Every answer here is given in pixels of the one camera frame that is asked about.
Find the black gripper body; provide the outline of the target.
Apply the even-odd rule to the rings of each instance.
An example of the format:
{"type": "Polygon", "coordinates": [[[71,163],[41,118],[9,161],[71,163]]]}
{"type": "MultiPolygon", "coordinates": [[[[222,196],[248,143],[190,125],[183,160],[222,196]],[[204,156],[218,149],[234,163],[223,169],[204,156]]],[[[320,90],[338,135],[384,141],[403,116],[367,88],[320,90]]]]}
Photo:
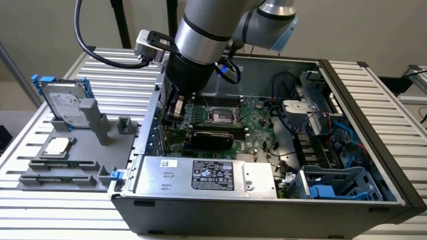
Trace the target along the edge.
{"type": "Polygon", "coordinates": [[[176,86],[182,96],[190,96],[207,86],[215,64],[199,64],[188,60],[182,54],[172,53],[166,66],[166,76],[176,86]]]}

